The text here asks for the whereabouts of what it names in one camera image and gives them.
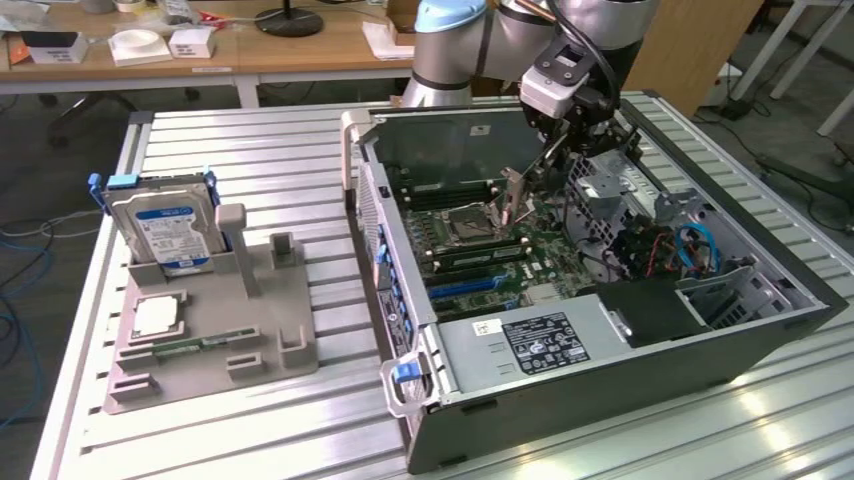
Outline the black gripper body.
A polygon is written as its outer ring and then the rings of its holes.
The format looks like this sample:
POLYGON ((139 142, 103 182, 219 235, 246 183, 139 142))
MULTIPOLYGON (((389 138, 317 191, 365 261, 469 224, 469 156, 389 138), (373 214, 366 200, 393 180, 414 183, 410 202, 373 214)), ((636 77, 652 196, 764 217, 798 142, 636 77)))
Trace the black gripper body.
POLYGON ((557 117, 525 102, 526 121, 545 139, 548 156, 578 153, 592 158, 617 150, 636 158, 636 126, 626 127, 616 112, 605 95, 593 88, 582 88, 574 94, 569 110, 557 117))

